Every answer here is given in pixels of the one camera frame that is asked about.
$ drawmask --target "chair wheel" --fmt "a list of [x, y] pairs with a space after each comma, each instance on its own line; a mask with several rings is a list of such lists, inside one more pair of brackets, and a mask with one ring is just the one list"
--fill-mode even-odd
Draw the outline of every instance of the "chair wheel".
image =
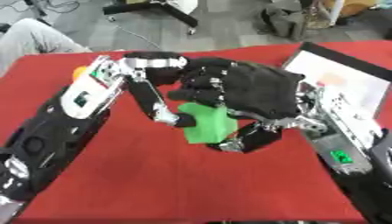
[[115, 21], [116, 21], [116, 18], [115, 18], [115, 17], [108, 17], [108, 21], [109, 21], [109, 22], [115, 22]]
[[193, 34], [195, 34], [196, 33], [196, 28], [189, 28], [188, 29], [188, 35], [189, 36], [191, 36], [191, 35], [193, 35]]

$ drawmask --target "red tablecloth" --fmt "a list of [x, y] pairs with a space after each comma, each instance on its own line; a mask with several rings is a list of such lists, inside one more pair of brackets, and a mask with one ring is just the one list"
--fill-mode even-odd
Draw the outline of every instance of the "red tablecloth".
[[[388, 41], [325, 46], [392, 67]], [[187, 55], [279, 65], [297, 47], [255, 46]], [[0, 142], [70, 83], [76, 67], [88, 65], [99, 54], [20, 59], [0, 80]], [[119, 58], [123, 53], [108, 54]], [[392, 127], [391, 106], [389, 97], [380, 119], [387, 127]], [[151, 122], [124, 94], [101, 132], [20, 220], [360, 221], [300, 133], [283, 134], [282, 141], [247, 155], [209, 150], [187, 144], [180, 129]]]

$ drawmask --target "person's leg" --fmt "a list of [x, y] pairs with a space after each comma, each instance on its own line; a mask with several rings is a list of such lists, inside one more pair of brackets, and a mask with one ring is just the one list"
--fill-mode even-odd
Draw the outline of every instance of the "person's leg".
[[0, 77], [15, 60], [26, 54], [84, 52], [90, 51], [52, 27], [25, 18], [0, 38]]

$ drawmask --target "wire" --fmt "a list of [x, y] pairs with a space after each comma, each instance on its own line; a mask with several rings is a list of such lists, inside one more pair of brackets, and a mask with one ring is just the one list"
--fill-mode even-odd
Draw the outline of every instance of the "wire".
[[15, 6], [13, 6], [13, 4], [16, 4], [16, 3], [21, 2], [21, 1], [23, 1], [23, 0], [17, 0], [17, 1], [14, 1], [13, 3], [8, 3], [8, 4], [0, 4], [0, 10], [9, 7], [9, 8], [12, 8], [15, 12], [25, 12], [25, 11], [28, 11], [29, 7], [27, 7], [25, 10], [19, 10]]
[[[45, 0], [46, 5], [44, 6], [44, 8], [46, 8], [49, 11], [54, 11], [57, 12], [59, 14], [65, 14], [65, 13], [70, 13], [73, 11], [76, 11], [80, 6], [81, 3], [79, 1], [70, 1], [70, 2], [66, 2], [66, 3], [60, 3], [60, 4], [53, 4], [51, 0]], [[58, 8], [62, 8], [64, 6], [69, 6], [69, 5], [74, 5], [74, 7], [71, 10], [55, 10]]]
[[[24, 0], [17, 0], [13, 3], [9, 3], [9, 4], [0, 4], [0, 10], [10, 7], [12, 8], [15, 12], [25, 12], [28, 11], [30, 9], [30, 7], [27, 7], [25, 10], [19, 10], [18, 8], [16, 8], [15, 6], [13, 6], [13, 4], [16, 4], [18, 2], [22, 2]], [[66, 3], [60, 3], [60, 4], [53, 4], [51, 0], [38, 0], [39, 2], [44, 2], [43, 8], [45, 8], [46, 10], [49, 11], [54, 11], [56, 13], [60, 13], [60, 14], [65, 14], [65, 13], [69, 13], [69, 12], [73, 12], [75, 10], [77, 10], [81, 4], [87, 4], [90, 3], [92, 0], [87, 0], [86, 2], [82, 3], [81, 1], [78, 0], [74, 0], [74, 1], [69, 1]], [[56, 10], [58, 8], [62, 8], [65, 6], [69, 6], [69, 5], [74, 5], [74, 7], [71, 10]]]
[[156, 47], [159, 51], [163, 51], [162, 47], [160, 47], [158, 44], [156, 44], [156, 43], [154, 43], [154, 42], [148, 40], [146, 37], [144, 37], [144, 36], [142, 36], [142, 35], [139, 35], [139, 34], [137, 34], [137, 33], [134, 33], [134, 32], [132, 32], [132, 31], [125, 30], [125, 29], [122, 28], [119, 24], [116, 24], [115, 26], [117, 27], [117, 29], [120, 29], [120, 30], [122, 30], [122, 31], [124, 31], [124, 32], [127, 32], [127, 33], [129, 33], [129, 34], [131, 34], [131, 35], [133, 35], [133, 36], [135, 36], [135, 37], [138, 37], [138, 38], [140, 38], [140, 39], [143, 39], [145, 42], [147, 42], [147, 43], [149, 43], [150, 45]]

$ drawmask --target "black glove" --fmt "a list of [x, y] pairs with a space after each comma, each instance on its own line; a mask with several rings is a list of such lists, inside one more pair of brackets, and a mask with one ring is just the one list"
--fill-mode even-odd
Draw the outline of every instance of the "black glove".
[[260, 64], [194, 59], [182, 71], [181, 88], [168, 96], [213, 107], [225, 104], [235, 115], [283, 119], [298, 115], [296, 90], [303, 78], [301, 74]]

